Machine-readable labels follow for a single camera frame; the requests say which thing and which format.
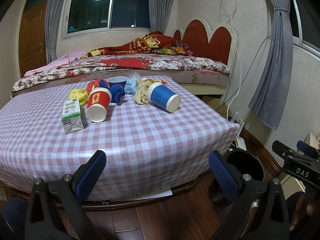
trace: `pink and white plaid tablecloth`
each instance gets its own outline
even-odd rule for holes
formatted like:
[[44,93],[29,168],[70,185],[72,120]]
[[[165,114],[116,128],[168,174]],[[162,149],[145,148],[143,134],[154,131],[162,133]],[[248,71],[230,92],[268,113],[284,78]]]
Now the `pink and white plaid tablecloth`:
[[30,192],[35,178],[45,181],[74,173],[96,150],[107,165],[89,200],[132,197],[169,189],[195,179],[208,168],[212,150],[224,153],[239,125],[226,121],[204,102],[166,76],[181,96],[180,108],[168,113],[153,105],[137,105],[125,95],[111,103],[106,121],[65,134],[63,102],[88,82],[62,85],[14,97],[0,110],[0,179]]

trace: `paper cup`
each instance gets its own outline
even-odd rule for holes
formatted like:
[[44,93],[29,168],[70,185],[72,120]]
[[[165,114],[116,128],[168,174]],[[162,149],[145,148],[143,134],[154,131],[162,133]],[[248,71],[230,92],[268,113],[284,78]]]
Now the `paper cup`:
[[125,84],[127,83],[127,80],[128,80],[127,77],[113,77],[113,78],[109,78],[108,82],[110,87],[112,87],[115,84],[119,84],[124,87]]
[[106,88],[95,88],[89,94],[87,116],[92,122],[102,122],[107,116],[107,110],[112,96]]
[[181,103],[181,97],[160,82],[149,87],[147,98],[170,113],[176,111]]

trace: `white and green carton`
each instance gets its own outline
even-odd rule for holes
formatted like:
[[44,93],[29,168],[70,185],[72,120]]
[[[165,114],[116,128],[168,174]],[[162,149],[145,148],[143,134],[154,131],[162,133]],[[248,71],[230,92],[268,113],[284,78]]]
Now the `white and green carton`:
[[84,129],[78,98],[67,100],[64,102],[61,121],[66,133]]

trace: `red and yellow blanket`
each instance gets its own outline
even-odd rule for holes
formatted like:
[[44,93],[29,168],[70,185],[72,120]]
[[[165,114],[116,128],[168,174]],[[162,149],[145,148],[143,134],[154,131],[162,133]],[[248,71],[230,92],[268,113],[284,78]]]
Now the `red and yellow blanket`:
[[190,56],[189,46],[176,41],[174,38],[163,35],[161,32],[151,32],[127,44],[117,47],[104,47],[89,51],[81,58],[100,55],[159,53],[166,55]]

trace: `yellow cloth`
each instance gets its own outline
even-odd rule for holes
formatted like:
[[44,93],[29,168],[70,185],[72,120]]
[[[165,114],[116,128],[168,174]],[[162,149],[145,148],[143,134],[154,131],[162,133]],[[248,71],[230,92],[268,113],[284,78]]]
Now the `yellow cloth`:
[[84,88],[73,89],[69,94],[69,100],[79,98],[79,103],[83,106],[88,101],[87,90]]
[[151,102],[147,98],[148,89],[151,84],[155,81],[151,78],[143,78],[138,82],[137,92],[134,94],[133,99],[137,102],[137,104],[145,105],[151,104]]

